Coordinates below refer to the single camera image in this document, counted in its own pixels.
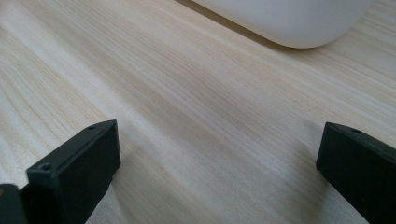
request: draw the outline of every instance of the screw hole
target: screw hole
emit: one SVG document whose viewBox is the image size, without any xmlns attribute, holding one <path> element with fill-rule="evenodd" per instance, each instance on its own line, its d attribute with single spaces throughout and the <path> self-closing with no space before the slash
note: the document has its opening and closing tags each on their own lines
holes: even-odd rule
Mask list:
<svg viewBox="0 0 396 224">
<path fill-rule="evenodd" d="M 352 130 L 350 130 L 350 131 L 352 131 L 353 133 L 361 133 L 361 131 L 356 130 L 356 129 L 352 129 Z"/>
<path fill-rule="evenodd" d="M 52 165 L 50 163 L 44 163 L 44 164 L 40 165 L 40 167 L 38 167 L 38 168 L 43 171 L 49 171 L 52 169 Z"/>
</svg>

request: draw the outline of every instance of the black plastic piece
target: black plastic piece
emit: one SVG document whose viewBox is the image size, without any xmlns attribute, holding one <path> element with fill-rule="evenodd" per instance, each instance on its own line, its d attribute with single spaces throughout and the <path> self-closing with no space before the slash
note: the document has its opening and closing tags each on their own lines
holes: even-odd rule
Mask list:
<svg viewBox="0 0 396 224">
<path fill-rule="evenodd" d="M 27 222 L 20 223 L 85 223 L 119 168 L 117 122 L 94 124 L 27 170 L 29 184 L 13 197 L 16 207 L 22 205 L 24 212 L 11 210 L 26 217 Z M 13 218 L 15 214 L 0 215 L 1 224 L 17 223 L 3 222 L 4 216 Z"/>
<path fill-rule="evenodd" d="M 317 160 L 323 176 L 372 224 L 396 223 L 396 149 L 326 123 Z"/>
<path fill-rule="evenodd" d="M 0 185 L 0 223 L 27 224 L 20 192 L 15 185 Z"/>
</svg>

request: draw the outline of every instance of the white object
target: white object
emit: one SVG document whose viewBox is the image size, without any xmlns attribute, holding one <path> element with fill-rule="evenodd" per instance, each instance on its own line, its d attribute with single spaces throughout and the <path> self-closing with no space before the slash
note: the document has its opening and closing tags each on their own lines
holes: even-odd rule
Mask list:
<svg viewBox="0 0 396 224">
<path fill-rule="evenodd" d="M 278 44 L 307 49 L 349 30 L 375 0 L 193 0 Z"/>
</svg>

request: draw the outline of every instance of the wood grain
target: wood grain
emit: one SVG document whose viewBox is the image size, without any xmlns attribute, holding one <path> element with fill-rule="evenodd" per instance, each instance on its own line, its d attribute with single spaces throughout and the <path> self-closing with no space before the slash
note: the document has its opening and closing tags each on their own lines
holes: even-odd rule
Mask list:
<svg viewBox="0 0 396 224">
<path fill-rule="evenodd" d="M 89 223 L 366 223 L 315 161 L 326 121 L 396 147 L 395 15 L 297 50 L 186 0 L 0 1 L 0 183 L 117 119 Z"/>
</svg>

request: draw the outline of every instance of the table surface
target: table surface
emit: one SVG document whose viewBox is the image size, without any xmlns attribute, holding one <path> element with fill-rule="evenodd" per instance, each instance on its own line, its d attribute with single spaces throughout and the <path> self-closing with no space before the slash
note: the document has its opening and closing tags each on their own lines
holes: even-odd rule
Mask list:
<svg viewBox="0 0 396 224">
<path fill-rule="evenodd" d="M 187 0 L 0 1 L 0 183 L 116 119 L 88 223 L 366 223 L 315 168 L 326 121 L 396 147 L 396 1 L 288 49 Z"/>
</svg>

